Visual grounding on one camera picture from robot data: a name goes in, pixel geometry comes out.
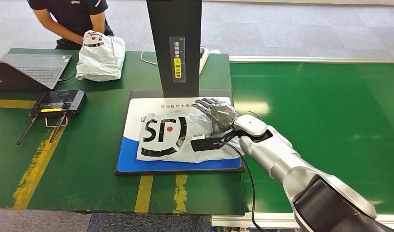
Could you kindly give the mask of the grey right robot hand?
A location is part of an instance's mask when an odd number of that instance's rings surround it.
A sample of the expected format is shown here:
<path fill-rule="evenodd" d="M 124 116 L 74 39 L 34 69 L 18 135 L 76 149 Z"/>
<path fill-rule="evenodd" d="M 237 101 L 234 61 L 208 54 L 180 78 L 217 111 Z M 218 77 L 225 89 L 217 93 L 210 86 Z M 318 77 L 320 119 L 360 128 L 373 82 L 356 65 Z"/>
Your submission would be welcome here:
<path fill-rule="evenodd" d="M 216 98 L 198 99 L 191 106 L 204 113 L 221 132 L 231 129 L 233 122 L 240 117 L 232 105 Z"/>

